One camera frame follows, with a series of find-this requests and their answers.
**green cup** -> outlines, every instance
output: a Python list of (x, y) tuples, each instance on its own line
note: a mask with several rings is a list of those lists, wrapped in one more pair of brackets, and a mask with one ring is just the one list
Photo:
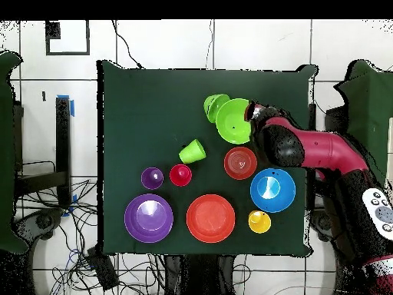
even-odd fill
[(179, 153), (179, 156), (183, 164), (189, 164), (203, 160), (206, 158), (206, 153), (200, 142), (195, 139), (191, 141), (187, 147), (183, 148), (183, 150)]
[(215, 123), (219, 109), (229, 100), (230, 97), (227, 94), (210, 95), (203, 103), (203, 109), (205, 110), (207, 120), (211, 123)]

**orange plate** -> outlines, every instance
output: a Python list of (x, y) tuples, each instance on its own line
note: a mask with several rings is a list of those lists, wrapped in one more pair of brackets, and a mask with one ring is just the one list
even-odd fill
[(217, 194), (198, 197), (188, 207), (187, 226), (199, 241), (214, 244), (225, 240), (235, 227), (235, 211)]

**floor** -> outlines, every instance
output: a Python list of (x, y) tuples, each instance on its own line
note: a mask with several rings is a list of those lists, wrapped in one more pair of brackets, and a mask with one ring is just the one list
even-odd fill
[[(86, 51), (85, 21), (60, 21), (61, 39), (50, 42), (51, 51)], [(89, 55), (46, 55), (44, 22), (0, 23), (0, 50), (19, 53), (23, 63), (11, 74), (11, 83), (18, 100), (25, 107), (23, 159), (24, 162), (55, 160), (54, 99), (68, 94), (74, 100), (72, 132), (72, 183), (97, 181), (97, 109), (96, 66), (98, 59), (109, 59), (125, 68), (135, 68), (124, 41), (114, 33), (111, 21), (89, 21)], [(119, 35), (130, 46), (131, 55), (145, 68), (205, 68), (208, 69), (272, 69), (295, 70), (300, 65), (319, 66), (315, 78), (317, 128), (323, 130), (323, 113), (344, 104), (333, 85), (341, 81), (348, 64), (355, 59), (368, 59), (387, 70), (393, 65), (393, 33), (389, 21), (366, 20), (167, 20), (116, 21)], [(25, 174), (51, 171), (50, 164), (26, 165)], [(81, 187), (74, 185), (80, 197)], [(23, 198), (17, 218), (29, 214), (36, 203)], [(95, 190), (84, 202), (96, 205)], [(95, 245), (96, 216), (88, 218), (83, 234), (86, 247)], [(68, 245), (76, 248), (75, 226), (70, 217), (62, 217), (61, 226), (68, 235)], [(314, 253), (307, 258), (253, 257), (234, 271), (236, 295), (330, 295), (335, 281), (335, 258), (330, 244), (318, 240), (313, 230), (309, 243)], [(65, 236), (57, 229), (48, 241), (40, 241), (35, 251), (34, 277), (37, 295), (50, 295), (57, 288), (55, 279), (69, 268), (70, 251)], [(153, 282), (154, 276), (145, 270), (144, 255), (118, 254), (111, 258), (124, 283)], [(243, 264), (238, 256), (235, 264)], [(86, 277), (88, 286), (95, 285), (94, 277)], [(151, 287), (150, 293), (157, 293)], [(92, 295), (137, 295), (120, 285), (104, 292), (91, 290)], [(67, 290), (67, 295), (89, 295)]]

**yellow cup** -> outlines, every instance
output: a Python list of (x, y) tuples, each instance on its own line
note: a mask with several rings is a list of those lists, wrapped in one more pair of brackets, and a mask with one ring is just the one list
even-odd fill
[(272, 225), (272, 221), (267, 213), (260, 210), (253, 210), (249, 213), (249, 228), (258, 234), (265, 233)]

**purple bowl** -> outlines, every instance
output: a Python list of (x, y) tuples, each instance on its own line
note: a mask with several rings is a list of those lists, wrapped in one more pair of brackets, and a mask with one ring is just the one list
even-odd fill
[(124, 224), (134, 239), (155, 243), (169, 234), (173, 225), (172, 209), (162, 197), (142, 194), (128, 204)]
[(157, 189), (163, 183), (163, 172), (156, 167), (148, 167), (142, 172), (140, 180), (147, 189)]

